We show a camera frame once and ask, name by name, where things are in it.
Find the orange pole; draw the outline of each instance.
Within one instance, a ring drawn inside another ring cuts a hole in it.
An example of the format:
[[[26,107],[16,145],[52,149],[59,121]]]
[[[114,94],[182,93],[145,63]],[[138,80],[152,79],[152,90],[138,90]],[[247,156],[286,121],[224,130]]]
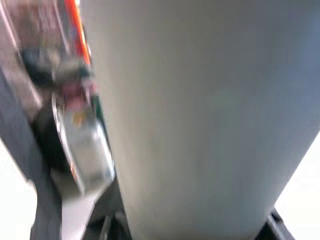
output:
[[[83,28],[79,9],[76,5],[75,0],[64,0],[64,2],[67,8],[67,11],[70,15],[71,21],[76,27],[76,31],[78,35],[78,42],[77,42],[78,51],[80,51],[80,54],[83,56],[84,61],[87,64],[90,64],[91,63],[90,54],[88,50],[87,41],[85,38],[84,28]]]

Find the silver container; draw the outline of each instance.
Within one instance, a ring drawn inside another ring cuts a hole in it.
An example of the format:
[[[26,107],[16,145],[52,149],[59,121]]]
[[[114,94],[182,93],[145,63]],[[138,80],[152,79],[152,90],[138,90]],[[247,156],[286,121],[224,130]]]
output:
[[[114,163],[102,124],[86,105],[65,111],[52,97],[57,132],[72,176],[82,194],[115,178]]]

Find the floor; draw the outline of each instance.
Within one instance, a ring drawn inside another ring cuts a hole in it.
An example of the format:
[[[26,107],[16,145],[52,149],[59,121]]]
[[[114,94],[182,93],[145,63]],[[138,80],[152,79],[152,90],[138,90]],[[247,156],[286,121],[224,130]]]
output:
[[[28,240],[36,218],[36,188],[26,179],[1,138],[0,159],[0,238],[11,236],[10,239]]]
[[[95,202],[111,182],[105,182],[81,196],[71,176],[52,172],[52,178],[62,196],[62,240],[81,240]]]
[[[296,240],[320,236],[320,133],[275,204]]]

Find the gray wall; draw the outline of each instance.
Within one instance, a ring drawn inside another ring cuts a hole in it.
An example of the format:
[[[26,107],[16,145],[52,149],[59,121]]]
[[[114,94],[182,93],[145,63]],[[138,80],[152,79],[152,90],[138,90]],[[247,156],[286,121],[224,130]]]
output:
[[[319,132],[319,6],[82,4],[133,238],[251,239]]]

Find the red object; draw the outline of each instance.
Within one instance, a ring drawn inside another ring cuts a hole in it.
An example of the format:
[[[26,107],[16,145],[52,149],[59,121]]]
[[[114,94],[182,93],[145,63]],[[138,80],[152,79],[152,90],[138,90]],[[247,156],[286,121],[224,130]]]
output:
[[[76,5],[76,1],[64,0],[64,3],[68,11],[69,17],[77,31],[77,41],[76,41],[77,52],[78,54],[83,56],[87,64],[90,64],[91,60],[90,60],[89,49],[88,49],[87,41],[85,38],[84,28],[83,28],[81,16],[79,13],[79,9]]]
[[[86,93],[79,82],[71,82],[61,86],[66,109],[79,109],[86,104]]]

